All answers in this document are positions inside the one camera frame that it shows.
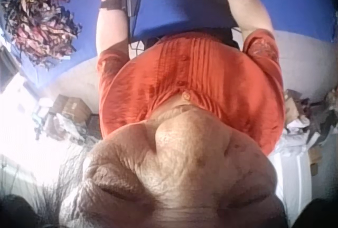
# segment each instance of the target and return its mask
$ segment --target colorful fabric scraps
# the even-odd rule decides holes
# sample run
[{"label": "colorful fabric scraps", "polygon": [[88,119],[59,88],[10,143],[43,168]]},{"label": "colorful fabric scraps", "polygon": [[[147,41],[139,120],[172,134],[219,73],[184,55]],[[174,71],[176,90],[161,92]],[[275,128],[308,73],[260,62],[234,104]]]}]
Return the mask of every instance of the colorful fabric scraps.
[{"label": "colorful fabric scraps", "polygon": [[5,29],[34,66],[47,70],[75,52],[72,40],[81,32],[73,15],[61,6],[70,0],[1,0]]}]

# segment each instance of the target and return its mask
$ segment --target wrinkled skin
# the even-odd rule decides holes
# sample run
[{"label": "wrinkled skin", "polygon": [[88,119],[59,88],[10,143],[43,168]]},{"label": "wrinkled skin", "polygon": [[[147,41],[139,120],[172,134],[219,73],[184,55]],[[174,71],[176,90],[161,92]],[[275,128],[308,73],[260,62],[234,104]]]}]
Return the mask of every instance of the wrinkled skin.
[{"label": "wrinkled skin", "polygon": [[116,130],[83,170],[63,203],[69,226],[266,227],[283,215],[258,145],[192,105]]}]

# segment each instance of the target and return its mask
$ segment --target black watch strap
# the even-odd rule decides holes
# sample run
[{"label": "black watch strap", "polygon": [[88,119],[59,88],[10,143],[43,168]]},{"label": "black watch strap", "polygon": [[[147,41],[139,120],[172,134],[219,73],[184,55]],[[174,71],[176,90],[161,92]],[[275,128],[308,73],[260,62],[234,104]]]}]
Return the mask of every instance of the black watch strap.
[{"label": "black watch strap", "polygon": [[105,0],[105,1],[102,1],[100,9],[122,10],[122,0]]}]

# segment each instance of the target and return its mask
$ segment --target red shirt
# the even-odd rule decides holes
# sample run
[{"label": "red shirt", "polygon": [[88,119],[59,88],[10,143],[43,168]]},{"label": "red shirt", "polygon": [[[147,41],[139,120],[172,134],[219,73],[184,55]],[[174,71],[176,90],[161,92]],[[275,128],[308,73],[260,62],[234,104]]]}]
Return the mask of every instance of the red shirt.
[{"label": "red shirt", "polygon": [[149,118],[179,93],[249,135],[266,155],[284,126],[278,49],[265,30],[253,32],[243,52],[198,32],[169,36],[133,60],[111,48],[101,53],[98,71],[104,137]]}]

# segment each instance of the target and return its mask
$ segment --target elderly woman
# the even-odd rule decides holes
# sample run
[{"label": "elderly woman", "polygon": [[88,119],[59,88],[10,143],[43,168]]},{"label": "elderly woman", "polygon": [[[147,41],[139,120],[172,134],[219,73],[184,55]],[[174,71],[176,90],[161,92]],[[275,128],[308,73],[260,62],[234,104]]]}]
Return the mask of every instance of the elderly woman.
[{"label": "elderly woman", "polygon": [[62,225],[284,227],[267,158],[284,124],[273,27],[259,0],[227,1],[242,52],[199,30],[164,36],[130,60],[127,16],[119,0],[102,0],[104,140],[62,201]]}]

